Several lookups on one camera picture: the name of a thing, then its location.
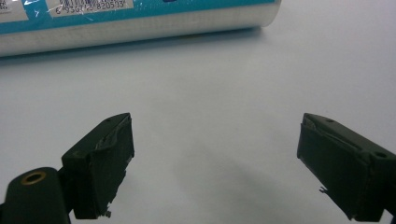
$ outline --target barcode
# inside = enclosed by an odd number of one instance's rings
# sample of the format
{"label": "barcode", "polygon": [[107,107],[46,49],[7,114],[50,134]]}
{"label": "barcode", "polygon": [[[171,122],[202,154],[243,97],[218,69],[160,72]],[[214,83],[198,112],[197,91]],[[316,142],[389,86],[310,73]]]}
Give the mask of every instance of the barcode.
{"label": "barcode", "polygon": [[0,13],[9,12],[11,9],[7,6],[6,0],[0,0]]}
{"label": "barcode", "polygon": [[128,8],[126,0],[59,0],[56,14],[83,14]]}

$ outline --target white roll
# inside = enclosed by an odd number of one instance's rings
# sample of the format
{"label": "white roll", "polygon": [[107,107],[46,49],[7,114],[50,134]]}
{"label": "white roll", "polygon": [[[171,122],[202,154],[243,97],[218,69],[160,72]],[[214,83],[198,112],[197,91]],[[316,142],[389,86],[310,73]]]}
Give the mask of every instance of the white roll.
{"label": "white roll", "polygon": [[[231,3],[208,4],[209,0],[130,0],[128,4],[128,0],[7,1],[0,0],[0,56],[267,26],[274,20],[281,2],[228,0]],[[147,1],[157,2],[144,5]]]}

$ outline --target cylindrical package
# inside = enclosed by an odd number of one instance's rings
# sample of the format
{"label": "cylindrical package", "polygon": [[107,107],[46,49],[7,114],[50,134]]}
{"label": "cylindrical package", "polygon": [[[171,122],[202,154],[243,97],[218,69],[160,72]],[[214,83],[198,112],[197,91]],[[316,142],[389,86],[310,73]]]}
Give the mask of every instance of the cylindrical package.
{"label": "cylindrical package", "polygon": [[269,25],[281,0],[0,0],[0,56]]}

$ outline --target white barcode label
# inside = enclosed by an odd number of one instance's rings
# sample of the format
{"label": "white barcode label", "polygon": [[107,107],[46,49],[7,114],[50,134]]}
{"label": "white barcode label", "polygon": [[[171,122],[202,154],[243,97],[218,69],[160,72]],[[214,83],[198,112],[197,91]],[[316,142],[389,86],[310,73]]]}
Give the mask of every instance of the white barcode label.
{"label": "white barcode label", "polygon": [[52,17],[133,8],[133,0],[46,0]]}
{"label": "white barcode label", "polygon": [[0,0],[0,23],[27,21],[21,0]]}

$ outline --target plastic wrap roll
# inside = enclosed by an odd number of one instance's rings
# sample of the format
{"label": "plastic wrap roll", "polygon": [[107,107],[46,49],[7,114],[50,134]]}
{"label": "plastic wrap roll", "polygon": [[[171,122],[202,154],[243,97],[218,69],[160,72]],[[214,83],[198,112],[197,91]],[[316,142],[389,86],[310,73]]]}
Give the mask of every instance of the plastic wrap roll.
{"label": "plastic wrap roll", "polygon": [[280,0],[0,0],[0,56],[267,26]]}

